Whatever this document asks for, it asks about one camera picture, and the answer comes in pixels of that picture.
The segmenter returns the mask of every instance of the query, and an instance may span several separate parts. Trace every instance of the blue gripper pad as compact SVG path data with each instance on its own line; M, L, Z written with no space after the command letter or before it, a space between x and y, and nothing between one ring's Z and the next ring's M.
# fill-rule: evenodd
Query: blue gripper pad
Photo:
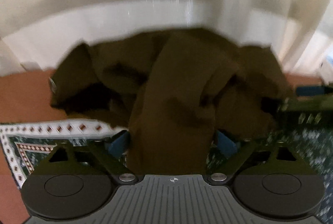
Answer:
M114 158L120 159L122 154L127 150L129 146L130 135L129 132L124 132L120 137L114 140L112 143L105 143L105 149Z
M229 159L238 152L238 146L220 131L217 131L217 148Z

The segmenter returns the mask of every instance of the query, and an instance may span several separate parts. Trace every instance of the white curtain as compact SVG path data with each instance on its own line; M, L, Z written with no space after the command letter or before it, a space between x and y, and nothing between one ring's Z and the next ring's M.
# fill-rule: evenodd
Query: white curtain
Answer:
M271 45L285 71L316 74L333 44L333 0L0 0L3 42L20 63L41 68L80 40L192 26Z

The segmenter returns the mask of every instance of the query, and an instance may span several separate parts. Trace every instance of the brown garment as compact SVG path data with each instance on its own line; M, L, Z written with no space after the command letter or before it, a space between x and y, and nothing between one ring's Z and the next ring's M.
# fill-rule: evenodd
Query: brown garment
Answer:
M72 111L77 102L68 100L92 84L110 89L104 118L129 122L127 165L136 174L204 174L216 129L242 139L265 136L274 121L261 110L262 97L292 94L269 48L239 48L205 29L82 44L52 79L53 106Z

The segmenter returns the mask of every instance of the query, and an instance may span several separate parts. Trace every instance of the brown floor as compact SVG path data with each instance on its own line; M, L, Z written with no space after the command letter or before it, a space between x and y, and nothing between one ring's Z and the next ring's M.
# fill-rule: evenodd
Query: brown floor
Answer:
M62 111L49 106L48 78L52 71L35 71L0 78L0 122L39 122L66 119ZM286 74L293 87L320 84L319 78ZM19 190L0 150L0 221L21 224L29 217Z

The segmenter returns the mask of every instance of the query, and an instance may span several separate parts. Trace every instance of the metal bolt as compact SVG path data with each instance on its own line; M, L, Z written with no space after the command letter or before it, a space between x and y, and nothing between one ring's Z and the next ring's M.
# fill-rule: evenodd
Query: metal bolt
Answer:
M135 179L135 175L131 173L125 173L119 176L119 179L123 182L131 182Z
M227 176L223 173L214 173L210 177L212 178L212 180L217 182L221 182L227 179Z

